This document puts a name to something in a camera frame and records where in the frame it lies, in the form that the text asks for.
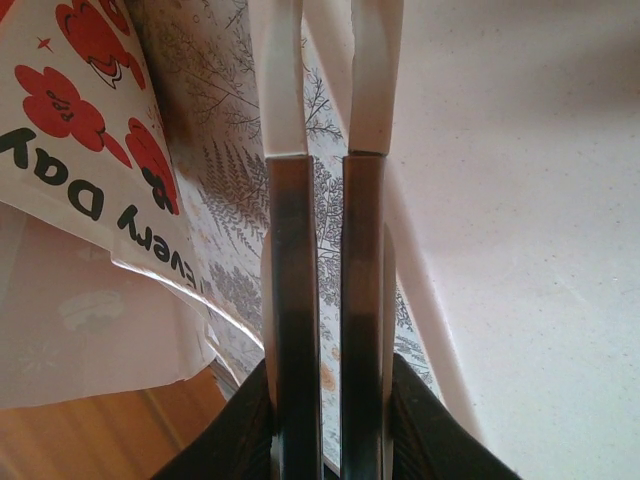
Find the red flower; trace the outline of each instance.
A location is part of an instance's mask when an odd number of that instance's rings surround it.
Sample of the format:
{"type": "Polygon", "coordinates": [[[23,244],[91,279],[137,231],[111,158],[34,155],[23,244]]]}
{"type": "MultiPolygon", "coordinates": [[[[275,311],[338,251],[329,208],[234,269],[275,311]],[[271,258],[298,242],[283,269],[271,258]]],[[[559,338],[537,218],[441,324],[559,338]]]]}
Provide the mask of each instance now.
{"type": "Polygon", "coordinates": [[[142,176],[153,188],[153,199],[161,209],[178,215],[178,192],[171,169],[153,136],[136,118],[129,119],[129,133],[125,141],[142,176]]]}
{"type": "Polygon", "coordinates": [[[64,4],[58,5],[56,19],[67,41],[107,85],[116,88],[115,82],[122,78],[124,66],[131,69],[140,88],[145,88],[140,65],[133,55],[124,49],[100,12],[87,0],[73,0],[73,8],[64,4]]]}
{"type": "Polygon", "coordinates": [[[116,0],[100,0],[100,5],[102,5],[102,9],[104,10],[104,13],[107,14],[107,17],[109,17],[113,24],[118,27],[118,30],[125,35],[129,35],[131,33],[129,31],[127,19],[124,17],[120,7],[116,4],[116,0]]]}
{"type": "Polygon", "coordinates": [[[100,112],[82,100],[76,87],[57,70],[45,67],[43,73],[25,65],[15,68],[16,79],[30,96],[24,99],[24,113],[43,132],[56,138],[69,134],[93,152],[107,147],[118,160],[131,168],[124,149],[105,130],[100,112]]]}

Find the wooden floor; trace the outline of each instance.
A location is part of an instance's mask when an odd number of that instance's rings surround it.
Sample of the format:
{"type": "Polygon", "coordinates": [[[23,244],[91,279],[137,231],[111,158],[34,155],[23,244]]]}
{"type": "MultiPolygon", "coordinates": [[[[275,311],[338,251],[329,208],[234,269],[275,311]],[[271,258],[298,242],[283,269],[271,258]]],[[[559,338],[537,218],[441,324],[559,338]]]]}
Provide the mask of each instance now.
{"type": "Polygon", "coordinates": [[[207,368],[166,387],[0,410],[0,479],[149,478],[223,406],[207,368]]]}

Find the metal bar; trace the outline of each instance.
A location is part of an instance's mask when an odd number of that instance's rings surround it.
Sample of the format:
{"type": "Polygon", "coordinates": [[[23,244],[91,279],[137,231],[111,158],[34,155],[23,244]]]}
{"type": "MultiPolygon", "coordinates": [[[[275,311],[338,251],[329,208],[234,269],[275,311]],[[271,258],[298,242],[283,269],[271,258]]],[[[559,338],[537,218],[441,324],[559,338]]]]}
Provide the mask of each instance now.
{"type": "Polygon", "coordinates": [[[279,479],[322,478],[313,159],[267,159],[271,229],[263,250],[264,342],[279,479]]]}
{"type": "Polygon", "coordinates": [[[384,165],[385,157],[375,154],[349,155],[343,164],[341,478],[346,480],[391,478],[395,268],[388,234],[385,240],[384,165]]]}

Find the black lettering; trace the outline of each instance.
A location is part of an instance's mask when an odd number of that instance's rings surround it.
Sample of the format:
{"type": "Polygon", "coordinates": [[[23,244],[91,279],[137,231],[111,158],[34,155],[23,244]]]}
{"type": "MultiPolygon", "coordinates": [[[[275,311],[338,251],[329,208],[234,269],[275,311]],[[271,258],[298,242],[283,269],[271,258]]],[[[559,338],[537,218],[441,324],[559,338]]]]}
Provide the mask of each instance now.
{"type": "Polygon", "coordinates": [[[184,278],[184,268],[182,267],[182,259],[180,258],[180,254],[176,251],[171,255],[171,268],[174,270],[180,267],[180,275],[184,278]]]}
{"type": "MultiPolygon", "coordinates": [[[[38,163],[36,164],[36,175],[38,175],[37,174],[38,165],[40,165],[40,152],[38,152],[38,163]]],[[[69,198],[71,205],[73,205],[73,208],[78,210],[80,213],[86,215],[87,217],[91,218],[94,222],[97,222],[98,219],[100,218],[100,215],[102,215],[102,208],[104,207],[104,192],[100,188],[96,187],[93,183],[87,182],[86,180],[74,180],[69,184],[69,187],[67,188],[67,197],[69,198]],[[81,192],[87,192],[88,194],[91,195],[90,208],[87,208],[86,206],[84,206],[80,201],[81,192]]]]}
{"type": "Polygon", "coordinates": [[[138,245],[143,246],[147,250],[151,248],[151,229],[147,227],[144,231],[144,239],[138,235],[138,229],[136,228],[135,216],[138,214],[138,208],[135,205],[129,205],[120,218],[117,225],[120,230],[124,230],[125,227],[129,227],[129,236],[131,240],[138,242],[138,245]]]}
{"type": "Polygon", "coordinates": [[[54,187],[62,185],[69,179],[69,169],[64,163],[52,157],[41,148],[36,148],[36,154],[38,155],[38,159],[36,160],[36,168],[33,170],[36,177],[47,185],[54,187]]]}
{"type": "Polygon", "coordinates": [[[184,261],[184,268],[187,269],[187,280],[189,281],[189,283],[191,284],[192,288],[197,288],[196,286],[196,278],[193,275],[193,270],[191,270],[191,267],[189,266],[189,264],[187,263],[187,261],[184,261]]]}
{"type": "Polygon", "coordinates": [[[156,242],[156,244],[153,246],[153,253],[156,254],[158,260],[167,263],[169,261],[169,258],[171,257],[171,252],[169,252],[169,245],[167,245],[167,242],[164,241],[164,238],[159,235],[154,235],[153,239],[156,242]]]}
{"type": "Polygon", "coordinates": [[[13,148],[13,163],[16,167],[26,170],[29,166],[29,150],[27,143],[36,138],[36,134],[29,128],[18,128],[0,136],[0,153],[13,148]]]}

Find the wooden surface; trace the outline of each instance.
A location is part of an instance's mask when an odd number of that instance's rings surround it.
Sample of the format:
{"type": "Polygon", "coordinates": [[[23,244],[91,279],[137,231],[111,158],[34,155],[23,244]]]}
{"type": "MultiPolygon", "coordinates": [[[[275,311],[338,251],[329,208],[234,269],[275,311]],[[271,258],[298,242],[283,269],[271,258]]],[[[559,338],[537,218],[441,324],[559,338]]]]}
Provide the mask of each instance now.
{"type": "Polygon", "coordinates": [[[0,479],[149,478],[223,406],[207,368],[165,387],[0,410],[0,479]]]}

